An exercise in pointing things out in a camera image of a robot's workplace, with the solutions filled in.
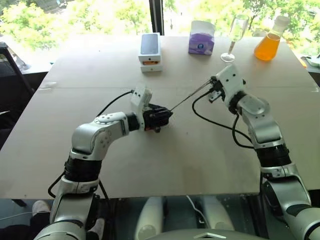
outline champagne flute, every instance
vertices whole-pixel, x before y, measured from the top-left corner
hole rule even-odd
[[[249,22],[249,17],[246,15],[237,14],[234,16],[231,24],[230,33],[229,33],[229,38],[231,39],[231,45],[229,47],[228,52],[221,54],[220,58],[222,61],[226,63],[231,63],[236,59],[236,57],[231,52],[232,52],[232,49],[234,48],[236,41],[239,41],[244,36],[248,26],[248,22]]]

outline black chair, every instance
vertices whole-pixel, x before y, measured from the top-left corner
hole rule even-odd
[[[33,94],[7,44],[0,42],[0,150]]]

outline table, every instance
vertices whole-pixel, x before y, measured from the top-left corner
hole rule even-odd
[[[319,89],[285,42],[272,61],[256,59],[253,50],[260,40],[237,42],[235,65],[247,91],[270,103],[306,187],[319,189]],[[91,122],[109,101],[139,82],[152,89],[151,103],[171,108],[226,66],[220,54],[230,44],[217,37],[212,56],[190,55],[187,37],[162,36],[163,71],[141,73],[139,42],[135,36],[83,35],[68,45],[0,152],[0,198],[48,198],[47,188],[63,171],[77,126]],[[236,146],[227,129],[195,116],[195,98],[178,107],[160,133],[135,131],[110,146],[100,173],[110,197],[259,191],[255,152]],[[221,100],[201,100],[196,108],[230,126],[235,118]],[[108,110],[119,111],[130,111],[128,96]],[[247,132],[242,121],[238,128]]]

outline orange juice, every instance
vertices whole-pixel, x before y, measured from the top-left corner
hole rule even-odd
[[[277,54],[279,42],[280,36],[269,32],[256,46],[254,55],[260,60],[270,61]]]

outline sneaker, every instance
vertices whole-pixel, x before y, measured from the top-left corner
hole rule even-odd
[[[50,213],[50,205],[46,201],[38,200],[32,205],[32,216],[39,213]]]
[[[94,232],[98,235],[99,240],[102,240],[105,229],[105,220],[103,218],[98,218],[95,221],[95,225],[89,230],[90,232]]]

